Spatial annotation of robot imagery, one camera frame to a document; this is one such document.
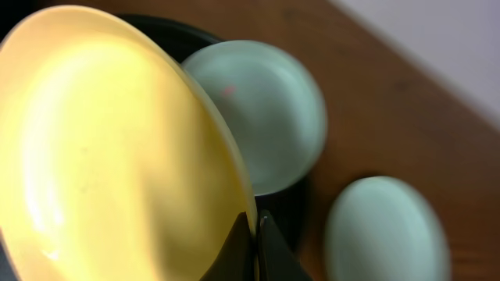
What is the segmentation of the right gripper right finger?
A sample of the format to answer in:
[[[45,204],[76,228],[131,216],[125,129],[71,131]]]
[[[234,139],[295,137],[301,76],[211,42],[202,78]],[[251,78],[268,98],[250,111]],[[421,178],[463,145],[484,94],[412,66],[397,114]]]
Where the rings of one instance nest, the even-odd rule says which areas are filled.
[[[259,214],[257,245],[260,281],[312,281],[267,210]]]

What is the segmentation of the light blue plate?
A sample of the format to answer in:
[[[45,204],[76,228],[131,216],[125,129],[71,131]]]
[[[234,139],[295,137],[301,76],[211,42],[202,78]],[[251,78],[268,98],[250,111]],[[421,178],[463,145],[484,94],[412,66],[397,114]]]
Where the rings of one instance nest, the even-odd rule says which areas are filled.
[[[327,277],[343,281],[445,281],[451,260],[445,233],[427,201],[389,176],[349,184],[325,222]]]

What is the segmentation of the pale green plate top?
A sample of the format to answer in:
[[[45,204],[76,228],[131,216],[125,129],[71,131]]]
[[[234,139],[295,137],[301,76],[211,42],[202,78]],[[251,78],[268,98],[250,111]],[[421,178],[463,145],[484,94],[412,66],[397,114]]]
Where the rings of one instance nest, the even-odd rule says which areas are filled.
[[[182,66],[224,118],[255,195],[291,187],[316,164],[327,136],[325,101],[293,56],[258,41],[224,41]]]

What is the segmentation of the yellow plate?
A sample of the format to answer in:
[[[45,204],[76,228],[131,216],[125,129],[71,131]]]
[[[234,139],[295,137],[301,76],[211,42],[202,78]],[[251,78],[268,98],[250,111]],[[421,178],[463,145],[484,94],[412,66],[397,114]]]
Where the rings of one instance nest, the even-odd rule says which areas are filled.
[[[199,280],[252,187],[208,95],[149,37],[59,5],[1,45],[1,238],[20,280]]]

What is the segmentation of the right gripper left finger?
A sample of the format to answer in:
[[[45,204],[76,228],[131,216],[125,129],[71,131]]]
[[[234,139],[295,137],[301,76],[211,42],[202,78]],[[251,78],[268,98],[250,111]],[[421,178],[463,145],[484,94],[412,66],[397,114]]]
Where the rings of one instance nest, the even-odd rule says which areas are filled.
[[[201,281],[253,281],[254,244],[247,215],[240,213],[216,260]]]

